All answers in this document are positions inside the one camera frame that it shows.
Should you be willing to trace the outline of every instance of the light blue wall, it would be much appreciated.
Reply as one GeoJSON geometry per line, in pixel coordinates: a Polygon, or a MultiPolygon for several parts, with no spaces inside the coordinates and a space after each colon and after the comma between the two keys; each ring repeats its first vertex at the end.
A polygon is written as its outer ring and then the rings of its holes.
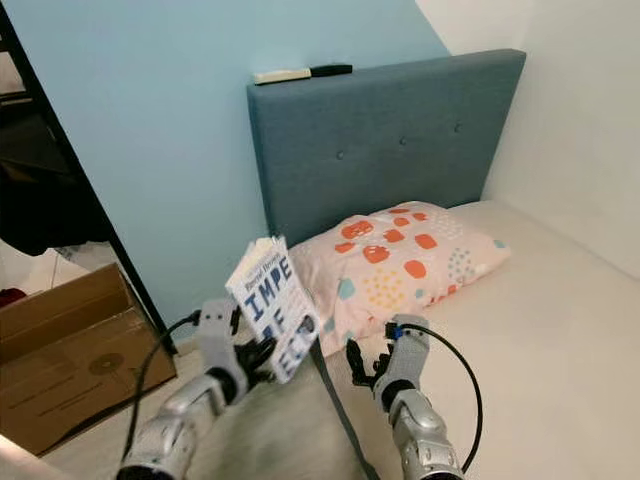
{"type": "Polygon", "coordinates": [[[3,0],[164,319],[266,231],[252,72],[448,55],[413,0],[3,0]]]}

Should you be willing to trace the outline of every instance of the robotic hand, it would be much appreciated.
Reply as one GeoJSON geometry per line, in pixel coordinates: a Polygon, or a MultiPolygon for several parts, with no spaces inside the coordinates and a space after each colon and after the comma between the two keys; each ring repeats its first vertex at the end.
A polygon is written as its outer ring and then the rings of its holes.
{"type": "Polygon", "coordinates": [[[272,375],[258,368],[271,356],[276,340],[234,345],[240,311],[232,301],[204,304],[198,337],[207,371],[174,393],[142,426],[125,455],[117,480],[177,480],[185,477],[202,438],[224,413],[258,382],[272,375]]]}
{"type": "Polygon", "coordinates": [[[354,385],[367,386],[376,403],[389,413],[393,440],[402,459],[405,480],[464,480],[456,454],[447,440],[447,427],[420,391],[420,374],[429,353],[428,336],[398,325],[422,323],[412,315],[396,315],[386,326],[385,336],[393,343],[389,353],[373,364],[374,376],[367,376],[360,347],[349,340],[347,360],[354,385]]]}

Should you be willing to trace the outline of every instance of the cardboard box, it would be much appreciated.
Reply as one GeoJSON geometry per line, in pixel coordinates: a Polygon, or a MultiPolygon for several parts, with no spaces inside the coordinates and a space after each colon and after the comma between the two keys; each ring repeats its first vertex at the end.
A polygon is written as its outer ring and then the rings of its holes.
{"type": "MultiPolygon", "coordinates": [[[[155,341],[116,265],[0,309],[0,433],[41,454],[114,413],[155,341]]],[[[159,351],[145,389],[174,376],[159,351]]]]}

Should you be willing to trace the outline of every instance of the bed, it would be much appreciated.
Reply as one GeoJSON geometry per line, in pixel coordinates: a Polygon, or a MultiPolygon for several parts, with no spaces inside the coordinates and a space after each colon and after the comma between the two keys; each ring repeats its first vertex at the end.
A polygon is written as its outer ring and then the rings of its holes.
{"type": "MultiPolygon", "coordinates": [[[[508,206],[479,201],[524,60],[499,50],[249,87],[269,227],[293,245],[354,213],[422,200],[504,239],[514,251],[505,266],[424,313],[463,349],[485,397],[470,478],[631,475],[640,429],[637,282],[508,206]]],[[[384,350],[377,337],[362,343],[369,364],[384,350]]],[[[380,478],[401,478],[386,418],[368,390],[351,385],[344,353],[327,368],[364,457],[380,478]]],[[[317,388],[319,377],[309,383],[317,388]]],[[[434,346],[422,385],[464,458],[475,419],[464,371],[434,346]]],[[[322,458],[324,442],[343,445],[344,437],[313,422],[304,428],[322,452],[307,458],[307,478],[328,478],[319,465],[331,462],[343,467],[335,478],[362,475],[344,468],[353,450],[322,458]]],[[[286,451],[286,439],[274,441],[286,451]]]]}

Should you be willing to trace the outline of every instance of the pillow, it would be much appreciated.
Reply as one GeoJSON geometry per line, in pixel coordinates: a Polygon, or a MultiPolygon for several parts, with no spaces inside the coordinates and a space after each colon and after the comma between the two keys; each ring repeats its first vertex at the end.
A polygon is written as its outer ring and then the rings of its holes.
{"type": "Polygon", "coordinates": [[[396,313],[422,314],[510,254],[499,240],[423,202],[350,217],[291,250],[321,317],[325,356],[349,338],[382,331],[396,313]]]}

